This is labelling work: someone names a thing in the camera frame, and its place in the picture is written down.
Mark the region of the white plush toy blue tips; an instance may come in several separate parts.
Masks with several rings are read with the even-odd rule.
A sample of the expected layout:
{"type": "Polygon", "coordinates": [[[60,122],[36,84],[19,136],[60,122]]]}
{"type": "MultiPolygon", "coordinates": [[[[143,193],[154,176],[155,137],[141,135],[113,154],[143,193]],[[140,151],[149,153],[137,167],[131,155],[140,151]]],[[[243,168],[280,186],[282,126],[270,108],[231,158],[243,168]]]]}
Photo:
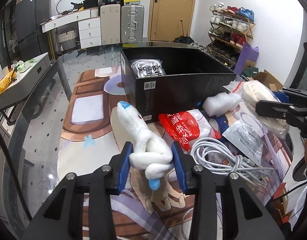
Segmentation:
{"type": "Polygon", "coordinates": [[[173,153],[164,139],[151,131],[136,107],[126,101],[117,103],[117,115],[121,125],[135,140],[129,162],[133,168],[143,171],[150,189],[160,188],[160,179],[174,168],[173,153]]]}

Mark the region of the bag of white adidas shoelaces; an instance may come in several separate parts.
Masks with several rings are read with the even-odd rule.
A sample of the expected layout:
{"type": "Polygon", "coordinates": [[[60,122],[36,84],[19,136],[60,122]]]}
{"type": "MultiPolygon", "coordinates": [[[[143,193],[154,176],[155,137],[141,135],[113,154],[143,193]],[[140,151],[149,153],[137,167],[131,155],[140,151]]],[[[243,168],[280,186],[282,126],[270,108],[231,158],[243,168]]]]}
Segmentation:
{"type": "Polygon", "coordinates": [[[157,59],[139,59],[131,63],[131,68],[138,78],[164,76],[166,72],[162,61],[157,59]]]}

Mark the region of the bag of cream fabric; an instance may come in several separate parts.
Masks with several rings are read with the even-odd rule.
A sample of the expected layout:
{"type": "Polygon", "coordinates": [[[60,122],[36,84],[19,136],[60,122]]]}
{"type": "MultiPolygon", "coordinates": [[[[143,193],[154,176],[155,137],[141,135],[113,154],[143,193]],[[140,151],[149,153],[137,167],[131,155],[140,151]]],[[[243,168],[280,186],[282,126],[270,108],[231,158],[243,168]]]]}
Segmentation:
{"type": "Polygon", "coordinates": [[[277,97],[259,81],[231,81],[224,89],[241,96],[248,111],[260,122],[262,128],[285,139],[289,125],[283,119],[275,116],[274,107],[280,106],[277,97]]]}

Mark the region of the green white packet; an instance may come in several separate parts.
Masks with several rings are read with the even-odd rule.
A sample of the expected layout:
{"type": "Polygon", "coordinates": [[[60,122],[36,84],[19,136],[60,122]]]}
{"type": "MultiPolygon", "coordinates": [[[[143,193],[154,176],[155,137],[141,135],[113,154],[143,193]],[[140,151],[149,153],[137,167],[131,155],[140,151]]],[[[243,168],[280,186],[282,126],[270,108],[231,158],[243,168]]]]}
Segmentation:
{"type": "Polygon", "coordinates": [[[250,125],[243,120],[237,120],[222,133],[223,137],[257,166],[261,165],[264,146],[262,135],[264,133],[259,122],[254,121],[250,125]]]}

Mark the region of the open cardboard box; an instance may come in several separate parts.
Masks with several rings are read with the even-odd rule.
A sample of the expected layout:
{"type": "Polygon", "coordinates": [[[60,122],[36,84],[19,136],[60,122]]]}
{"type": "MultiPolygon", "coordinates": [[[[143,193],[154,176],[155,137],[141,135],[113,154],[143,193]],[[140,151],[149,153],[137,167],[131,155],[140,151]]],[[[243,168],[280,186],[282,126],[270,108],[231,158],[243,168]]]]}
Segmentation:
{"type": "Polygon", "coordinates": [[[267,70],[259,72],[253,79],[259,81],[273,92],[277,92],[283,88],[283,85],[267,70]]]}

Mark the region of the purple bag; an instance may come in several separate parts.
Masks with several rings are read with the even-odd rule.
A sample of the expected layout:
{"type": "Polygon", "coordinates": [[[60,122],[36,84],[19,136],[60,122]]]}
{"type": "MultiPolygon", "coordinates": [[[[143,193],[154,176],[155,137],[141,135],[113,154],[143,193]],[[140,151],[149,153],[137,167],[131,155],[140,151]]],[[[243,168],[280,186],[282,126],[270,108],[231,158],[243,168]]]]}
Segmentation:
{"type": "Polygon", "coordinates": [[[259,47],[253,47],[249,43],[245,43],[242,50],[240,51],[236,66],[234,68],[234,72],[237,75],[241,75],[243,72],[245,63],[247,60],[256,62],[259,56],[259,47]]]}

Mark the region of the red white plastic bag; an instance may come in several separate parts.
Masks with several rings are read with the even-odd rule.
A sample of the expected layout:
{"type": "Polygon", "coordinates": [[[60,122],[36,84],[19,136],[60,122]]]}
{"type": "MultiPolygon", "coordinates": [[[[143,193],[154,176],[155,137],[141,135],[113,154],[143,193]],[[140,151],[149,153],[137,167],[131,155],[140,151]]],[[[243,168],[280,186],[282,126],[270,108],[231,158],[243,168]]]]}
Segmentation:
{"type": "Polygon", "coordinates": [[[158,119],[168,135],[187,152],[198,139],[221,138],[221,134],[213,129],[198,109],[175,114],[160,114],[158,119]]]}

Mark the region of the wooden shoe rack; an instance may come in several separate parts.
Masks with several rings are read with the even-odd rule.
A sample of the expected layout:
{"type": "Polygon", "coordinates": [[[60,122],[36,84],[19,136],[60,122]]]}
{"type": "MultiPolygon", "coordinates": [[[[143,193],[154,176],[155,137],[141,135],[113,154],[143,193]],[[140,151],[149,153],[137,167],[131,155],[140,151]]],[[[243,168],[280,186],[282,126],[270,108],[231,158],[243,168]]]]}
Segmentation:
{"type": "Polygon", "coordinates": [[[211,43],[207,45],[207,53],[233,68],[243,46],[253,40],[254,12],[243,7],[225,7],[222,2],[212,4],[209,10],[211,43]]]}

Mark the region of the black cardboard box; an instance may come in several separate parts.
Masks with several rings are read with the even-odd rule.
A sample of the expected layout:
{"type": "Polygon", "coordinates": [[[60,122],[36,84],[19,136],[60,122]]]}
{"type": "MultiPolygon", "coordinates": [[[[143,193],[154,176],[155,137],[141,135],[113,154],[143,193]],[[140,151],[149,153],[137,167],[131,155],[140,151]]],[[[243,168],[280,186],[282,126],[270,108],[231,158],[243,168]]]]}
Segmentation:
{"type": "Polygon", "coordinates": [[[174,114],[203,104],[224,90],[236,74],[207,53],[187,47],[134,47],[121,49],[122,82],[127,101],[146,122],[159,114],[174,114]],[[162,76],[138,77],[136,60],[159,60],[162,76]]]}

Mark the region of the grey side table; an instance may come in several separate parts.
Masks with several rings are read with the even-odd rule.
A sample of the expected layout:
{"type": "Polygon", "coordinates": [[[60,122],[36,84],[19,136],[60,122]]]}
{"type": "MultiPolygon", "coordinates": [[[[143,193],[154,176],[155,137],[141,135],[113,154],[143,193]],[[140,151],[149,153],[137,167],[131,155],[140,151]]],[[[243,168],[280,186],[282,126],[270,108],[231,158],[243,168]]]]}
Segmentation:
{"type": "Polygon", "coordinates": [[[17,105],[27,100],[38,81],[50,67],[48,53],[34,57],[30,68],[17,74],[15,82],[0,94],[0,113],[9,126],[16,122],[16,120],[11,120],[11,116],[17,105]]]}

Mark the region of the wooden door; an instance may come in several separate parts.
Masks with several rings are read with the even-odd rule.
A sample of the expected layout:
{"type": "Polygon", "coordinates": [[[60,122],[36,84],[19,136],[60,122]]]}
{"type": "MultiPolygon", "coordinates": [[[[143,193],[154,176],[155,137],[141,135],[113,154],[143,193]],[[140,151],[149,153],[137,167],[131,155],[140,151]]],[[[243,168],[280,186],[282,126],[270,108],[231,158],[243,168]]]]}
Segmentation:
{"type": "Polygon", "coordinates": [[[148,40],[173,41],[188,36],[195,0],[150,0],[148,40]]]}

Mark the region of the yellow bag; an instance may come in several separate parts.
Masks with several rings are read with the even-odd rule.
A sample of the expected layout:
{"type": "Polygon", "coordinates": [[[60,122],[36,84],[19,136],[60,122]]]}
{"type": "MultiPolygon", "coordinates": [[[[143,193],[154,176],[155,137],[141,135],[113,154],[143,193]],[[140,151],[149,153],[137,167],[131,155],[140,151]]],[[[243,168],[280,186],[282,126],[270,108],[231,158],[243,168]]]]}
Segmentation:
{"type": "Polygon", "coordinates": [[[0,80],[0,94],[4,92],[16,80],[16,72],[14,69],[0,80]]]}

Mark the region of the silver suitcase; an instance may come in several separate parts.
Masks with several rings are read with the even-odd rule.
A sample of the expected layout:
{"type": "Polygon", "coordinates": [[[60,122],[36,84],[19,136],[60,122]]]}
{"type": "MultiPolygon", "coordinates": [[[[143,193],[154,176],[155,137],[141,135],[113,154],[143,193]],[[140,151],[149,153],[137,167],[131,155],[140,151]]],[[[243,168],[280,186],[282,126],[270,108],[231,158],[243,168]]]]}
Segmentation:
{"type": "Polygon", "coordinates": [[[124,5],[121,7],[121,42],[135,43],[143,40],[144,6],[124,5]]]}

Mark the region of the wicker basket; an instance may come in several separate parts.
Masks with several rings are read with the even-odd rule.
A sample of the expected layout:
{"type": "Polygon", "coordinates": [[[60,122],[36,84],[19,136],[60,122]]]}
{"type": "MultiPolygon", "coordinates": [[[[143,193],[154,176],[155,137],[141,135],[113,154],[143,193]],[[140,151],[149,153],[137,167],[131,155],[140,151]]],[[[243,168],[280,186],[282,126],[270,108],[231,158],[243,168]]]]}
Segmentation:
{"type": "Polygon", "coordinates": [[[61,52],[68,52],[77,47],[77,32],[76,30],[63,31],[58,35],[58,43],[61,52]]]}

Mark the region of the beige suitcase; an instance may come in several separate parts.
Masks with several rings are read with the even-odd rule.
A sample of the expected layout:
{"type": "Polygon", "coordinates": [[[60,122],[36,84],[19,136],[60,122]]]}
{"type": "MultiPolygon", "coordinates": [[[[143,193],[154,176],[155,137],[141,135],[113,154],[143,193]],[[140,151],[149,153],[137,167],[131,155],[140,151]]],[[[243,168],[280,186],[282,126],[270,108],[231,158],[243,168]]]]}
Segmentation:
{"type": "Polygon", "coordinates": [[[100,7],[100,25],[102,45],[120,43],[120,4],[100,7]]]}

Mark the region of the white desk with drawers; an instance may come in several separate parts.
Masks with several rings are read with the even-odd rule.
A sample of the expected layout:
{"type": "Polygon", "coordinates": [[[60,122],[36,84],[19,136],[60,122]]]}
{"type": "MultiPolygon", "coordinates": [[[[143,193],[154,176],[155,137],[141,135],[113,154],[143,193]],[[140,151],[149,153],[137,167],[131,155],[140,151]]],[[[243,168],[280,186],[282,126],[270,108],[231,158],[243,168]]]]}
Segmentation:
{"type": "Polygon", "coordinates": [[[41,23],[41,27],[42,32],[48,35],[50,51],[54,58],[57,53],[62,53],[57,37],[63,31],[76,30],[76,48],[87,49],[102,45],[99,8],[84,9],[64,16],[53,16],[47,22],[41,23]]]}

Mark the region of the black refrigerator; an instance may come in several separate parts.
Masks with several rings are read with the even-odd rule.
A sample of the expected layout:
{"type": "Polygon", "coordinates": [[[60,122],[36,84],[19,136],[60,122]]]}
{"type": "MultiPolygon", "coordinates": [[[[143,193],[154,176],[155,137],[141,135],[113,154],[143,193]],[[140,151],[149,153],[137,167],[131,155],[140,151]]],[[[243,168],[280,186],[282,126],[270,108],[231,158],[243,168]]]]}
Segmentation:
{"type": "Polygon", "coordinates": [[[50,18],[50,0],[22,0],[16,5],[16,31],[21,60],[50,51],[48,35],[41,23],[50,18]]]}

